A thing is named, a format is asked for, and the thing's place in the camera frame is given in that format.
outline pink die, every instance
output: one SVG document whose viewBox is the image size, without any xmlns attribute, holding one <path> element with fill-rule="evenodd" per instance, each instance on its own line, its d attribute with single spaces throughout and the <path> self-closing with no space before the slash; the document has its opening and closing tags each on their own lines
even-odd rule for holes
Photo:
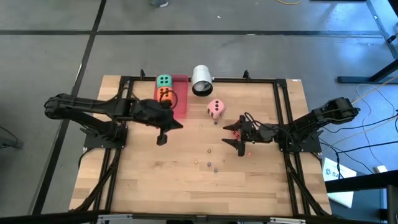
<svg viewBox="0 0 398 224">
<path fill-rule="evenodd" d="M 207 105 L 207 113 L 210 114 L 213 119 L 219 118 L 223 115 L 224 111 L 224 103 L 219 99 L 214 99 Z"/>
</svg>

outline black cable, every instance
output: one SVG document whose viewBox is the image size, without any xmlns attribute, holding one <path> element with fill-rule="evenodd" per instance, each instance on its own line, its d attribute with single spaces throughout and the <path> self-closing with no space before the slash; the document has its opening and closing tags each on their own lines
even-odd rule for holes
<svg viewBox="0 0 398 224">
<path fill-rule="evenodd" d="M 310 152 L 310 153 L 311 153 L 311 155 L 315 156 L 319 160 L 319 163 L 322 165 L 322 159 L 319 158 L 314 152 Z"/>
<path fill-rule="evenodd" d="M 93 203 L 94 198 L 100 193 L 101 189 L 105 185 L 105 183 L 108 181 L 109 177 L 111 174 L 115 171 L 115 169 L 118 168 L 119 165 L 119 160 L 120 160 L 120 149 L 116 149 L 115 155 L 113 157 L 112 163 L 109 165 L 109 167 L 106 169 L 104 175 L 100 180 L 98 181 L 97 185 L 94 187 L 94 189 L 91 191 L 89 196 L 83 201 L 83 203 L 77 207 L 75 210 L 78 211 L 86 211 L 90 205 Z"/>
<path fill-rule="evenodd" d="M 367 125 L 362 125 L 362 126 L 358 126 L 358 127 L 352 127 L 352 128 L 340 128 L 340 129 L 337 130 L 337 131 L 330 131 L 330 130 L 327 129 L 326 127 L 323 127 L 323 128 L 325 128 L 325 129 L 326 129 L 327 131 L 329 131 L 330 133 L 337 133 L 337 132 L 339 132 L 339 131 L 341 131 L 341 130 L 356 129 L 356 128 L 363 128 L 363 127 L 367 127 L 367 126 L 372 126 L 372 125 L 374 125 L 374 124 L 378 124 L 378 123 L 380 123 L 380 122 L 387 121 L 388 119 L 395 118 L 396 116 L 398 116 L 398 114 L 397 114 L 397 115 L 394 115 L 394 116 L 392 116 L 392 117 L 390 117 L 390 118 L 382 119 L 381 121 L 377 121 L 377 122 L 375 122 L 375 123 L 371 123 L 371 124 L 367 124 Z"/>
<path fill-rule="evenodd" d="M 352 151 L 355 151 L 355 150 L 358 150 L 358 149 L 367 148 L 367 147 L 383 146 L 383 145 L 386 145 L 386 144 L 394 144 L 394 143 L 398 143 L 398 141 L 391 141 L 391 142 L 385 142 L 385 143 L 380 143 L 380 144 L 373 144 L 373 145 L 370 145 L 370 146 L 361 146 L 361 147 L 357 147 L 355 149 L 350 149 L 350 150 L 347 150 L 347 151 L 341 151 L 339 153 L 352 152 Z"/>
<path fill-rule="evenodd" d="M 398 134 L 397 121 L 398 121 L 398 118 L 396 119 L 396 131 L 397 131 L 397 134 Z"/>
<path fill-rule="evenodd" d="M 253 127 L 254 127 L 254 125 L 256 125 L 258 128 L 260 126 L 263 126 L 263 127 L 267 128 L 268 130 L 273 130 L 274 129 L 274 128 L 267 127 L 266 125 L 262 124 L 260 121 L 255 120 L 253 118 L 253 116 L 251 116 L 251 114 L 249 114 L 248 112 L 244 112 L 244 116 L 251 122 Z M 286 146 L 286 150 L 287 150 L 287 147 L 288 147 L 287 140 L 288 140 L 288 138 L 293 139 L 292 136 L 290 135 L 290 130 L 286 131 L 286 130 L 284 130 L 282 128 L 276 128 L 276 129 L 282 130 L 283 132 L 286 133 L 285 146 Z"/>
<path fill-rule="evenodd" d="M 175 96 L 175 103 L 174 103 L 174 106 L 171 108 L 171 109 L 174 109 L 174 108 L 177 106 L 177 103 L 178 103 L 178 96 L 177 96 L 177 93 L 174 92 L 173 90 L 166 90 L 166 91 L 164 91 L 163 93 L 161 93 L 161 94 L 160 94 L 159 102 L 162 102 L 162 97 L 163 97 L 163 95 L 164 95 L 164 94 L 167 94 L 167 93 L 169 93 L 169 92 L 174 93 L 174 96 Z"/>
<path fill-rule="evenodd" d="M 131 92 L 131 95 L 133 96 L 134 99 L 136 99 L 137 101 L 140 101 L 140 99 L 133 92 Z"/>
<path fill-rule="evenodd" d="M 80 101 L 74 101 L 74 100 L 64 100 L 64 99 L 59 99 L 59 101 L 62 101 L 62 102 L 69 102 L 69 103 L 79 103 L 79 104 L 82 104 L 82 105 L 103 105 L 103 104 L 106 104 L 106 103 L 109 103 L 110 101 L 112 101 L 112 100 L 114 100 L 116 97 L 118 97 L 124 90 L 127 90 L 127 88 L 126 87 L 124 87 L 124 88 L 122 88 L 116 95 L 114 95 L 113 97 L 111 97 L 110 99 L 108 99 L 108 100 L 106 100 L 106 101 L 103 101 L 103 102 L 99 102 L 99 103 L 87 103 L 87 102 L 80 102 Z M 51 101 L 52 99 L 49 99 L 49 100 L 47 100 L 47 102 L 45 102 L 45 104 L 44 104 L 44 107 L 46 107 L 47 106 L 47 103 L 49 102 L 49 101 Z"/>
<path fill-rule="evenodd" d="M 18 146 L 18 142 L 19 142 L 19 139 L 17 138 L 17 136 L 12 134 L 10 131 L 8 131 L 5 127 L 3 127 L 1 125 L 0 125 L 0 128 L 5 130 L 5 132 L 7 132 L 8 134 L 10 134 L 16 141 L 15 145 L 12 146 L 12 145 L 8 145 L 8 144 L 3 144 L 4 147 L 0 147 L 0 149 L 5 148 L 5 147 L 17 147 Z"/>
<path fill-rule="evenodd" d="M 93 150 L 94 148 L 88 148 L 80 157 L 79 157 L 79 163 L 78 163 L 78 169 L 80 168 L 80 164 L 81 164 L 81 160 L 83 159 L 83 157 L 85 156 L 85 154 L 87 154 L 88 152 L 90 152 L 91 150 Z"/>
<path fill-rule="evenodd" d="M 344 179 L 343 175 L 342 175 L 341 172 L 340 172 L 340 157 L 339 157 L 339 155 L 338 155 L 336 149 L 334 149 L 333 146 L 330 146 L 330 145 L 327 144 L 327 143 L 320 142 L 320 144 L 324 144 L 324 145 L 326 145 L 326 146 L 329 146 L 329 147 L 331 148 L 331 150 L 333 150 L 333 151 L 336 153 L 338 178 L 340 179 L 340 177 L 342 177 L 342 178 Z"/>
<path fill-rule="evenodd" d="M 359 162 L 359 161 L 357 161 L 356 159 L 354 159 L 354 158 L 352 158 L 351 156 L 349 156 L 347 153 L 345 153 L 343 150 L 341 150 L 341 149 L 338 149 L 337 147 L 335 147 L 335 146 L 332 146 L 331 144 L 328 144 L 326 141 L 324 141 L 324 140 L 322 140 L 323 142 L 320 142 L 320 144 L 324 144 L 324 145 L 326 145 L 326 146 L 329 146 L 330 148 L 334 148 L 334 149 L 336 149 L 336 150 L 339 150 L 340 152 L 342 152 L 342 153 L 344 153 L 347 157 L 349 157 L 350 159 L 352 159 L 353 161 L 355 161 L 355 162 L 357 162 L 357 163 L 359 163 L 359 164 L 362 164 L 368 171 L 370 171 L 370 173 L 371 174 L 373 174 L 373 171 L 371 170 L 371 169 L 369 169 L 365 164 L 363 164 L 362 162 Z"/>
<path fill-rule="evenodd" d="M 356 109 L 357 111 L 361 111 L 361 108 L 352 108 L 352 109 Z M 334 111 L 341 111 L 341 110 L 351 110 L 351 108 L 350 109 L 344 109 L 344 108 L 333 109 L 333 110 L 330 110 L 330 111 L 325 111 L 325 112 L 320 113 L 320 114 L 315 114 L 313 116 L 319 116 L 319 115 L 323 115 L 323 114 L 326 114 L 326 113 L 330 113 L 330 112 L 334 112 Z"/>
</svg>

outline orange die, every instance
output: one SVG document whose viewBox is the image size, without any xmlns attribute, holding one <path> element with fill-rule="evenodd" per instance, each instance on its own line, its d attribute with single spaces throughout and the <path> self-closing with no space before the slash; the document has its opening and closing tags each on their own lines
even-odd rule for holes
<svg viewBox="0 0 398 224">
<path fill-rule="evenodd" d="M 160 97 L 162 96 L 162 101 L 170 100 L 173 103 L 173 93 L 169 90 L 173 90 L 170 87 L 163 86 L 157 89 L 157 100 L 160 101 Z"/>
</svg>

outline green die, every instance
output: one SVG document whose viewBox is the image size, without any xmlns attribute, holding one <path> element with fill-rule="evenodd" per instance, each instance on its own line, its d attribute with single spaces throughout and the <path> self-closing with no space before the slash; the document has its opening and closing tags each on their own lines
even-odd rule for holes
<svg viewBox="0 0 398 224">
<path fill-rule="evenodd" d="M 156 78 L 156 88 L 160 87 L 171 87 L 172 88 L 172 76 L 171 75 L 158 75 Z"/>
</svg>

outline die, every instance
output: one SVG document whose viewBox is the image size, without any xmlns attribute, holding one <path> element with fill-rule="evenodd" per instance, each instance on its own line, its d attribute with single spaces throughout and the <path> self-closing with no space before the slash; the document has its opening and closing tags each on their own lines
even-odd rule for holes
<svg viewBox="0 0 398 224">
<path fill-rule="evenodd" d="M 160 102 L 160 97 L 162 97 L 162 101 L 170 100 L 173 104 L 173 93 L 170 91 L 173 90 L 171 87 L 160 87 L 157 89 L 157 101 Z"/>
<path fill-rule="evenodd" d="M 221 115 L 223 115 L 224 111 L 225 111 L 224 103 L 219 99 L 214 99 L 207 105 L 207 113 L 213 119 L 219 118 Z"/>
<path fill-rule="evenodd" d="M 171 75 L 158 75 L 156 78 L 156 88 L 160 87 L 172 87 L 172 76 Z"/>
</svg>

